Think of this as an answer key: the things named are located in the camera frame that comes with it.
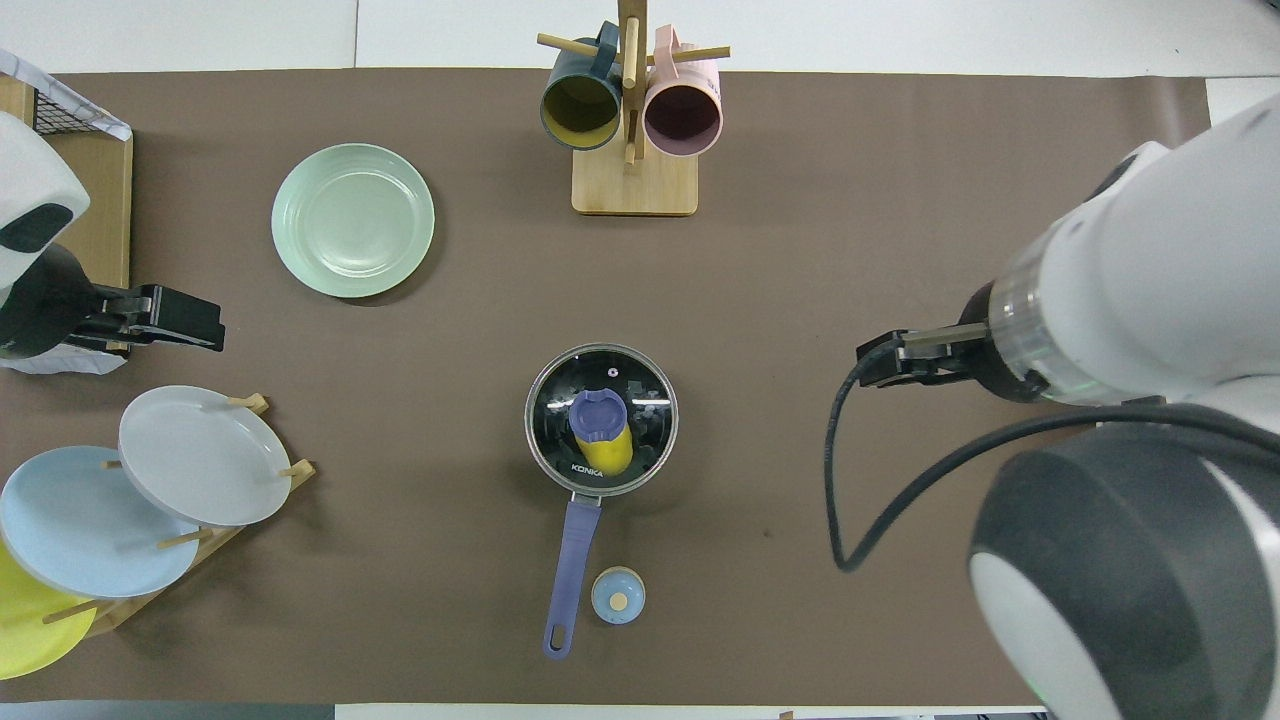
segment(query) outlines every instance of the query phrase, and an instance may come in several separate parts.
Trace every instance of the yellow plate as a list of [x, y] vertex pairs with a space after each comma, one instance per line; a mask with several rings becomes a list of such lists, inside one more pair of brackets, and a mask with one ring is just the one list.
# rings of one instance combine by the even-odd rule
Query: yellow plate
[[84, 600], [41, 584], [0, 543], [0, 680], [35, 673], [70, 652], [88, 633], [97, 611], [49, 625], [41, 619]]

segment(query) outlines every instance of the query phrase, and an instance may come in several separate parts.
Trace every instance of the pink mug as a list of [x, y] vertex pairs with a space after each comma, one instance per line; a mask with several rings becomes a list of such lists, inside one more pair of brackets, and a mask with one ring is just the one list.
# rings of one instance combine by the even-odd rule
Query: pink mug
[[696, 47], [681, 45], [672, 26], [659, 27], [655, 35], [654, 67], [643, 110], [645, 137], [667, 155], [701, 155], [719, 140], [724, 117], [719, 68], [716, 60], [672, 60], [672, 53]]

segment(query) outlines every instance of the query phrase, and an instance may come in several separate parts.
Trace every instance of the purple pan handle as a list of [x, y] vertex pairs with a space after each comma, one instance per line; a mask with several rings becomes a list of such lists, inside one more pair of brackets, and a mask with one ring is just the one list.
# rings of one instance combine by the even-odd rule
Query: purple pan handle
[[543, 652], [552, 660], [568, 657], [568, 650], [573, 644], [573, 623], [582, 597], [586, 555], [591, 551], [591, 538], [595, 537], [599, 521], [599, 505], [568, 501], [564, 534], [561, 536], [561, 559], [556, 565], [556, 587], [552, 589], [552, 609], [547, 614], [547, 632], [543, 633]]

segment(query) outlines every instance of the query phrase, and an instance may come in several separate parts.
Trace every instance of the light blue plate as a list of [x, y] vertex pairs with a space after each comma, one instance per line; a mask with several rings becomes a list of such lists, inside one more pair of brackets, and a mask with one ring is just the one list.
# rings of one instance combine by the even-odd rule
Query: light blue plate
[[60, 447], [27, 460], [0, 492], [0, 534], [32, 577], [101, 598], [147, 594], [182, 577], [198, 542], [156, 543], [195, 532], [134, 489], [106, 447]]

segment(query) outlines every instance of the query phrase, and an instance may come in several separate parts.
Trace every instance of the dark teal mug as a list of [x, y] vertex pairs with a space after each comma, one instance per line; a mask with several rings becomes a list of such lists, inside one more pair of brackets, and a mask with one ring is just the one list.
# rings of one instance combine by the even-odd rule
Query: dark teal mug
[[622, 77], [618, 26], [605, 20], [595, 40], [595, 58], [561, 50], [543, 91], [543, 127], [552, 140], [573, 150], [593, 150], [613, 138], [621, 124]]

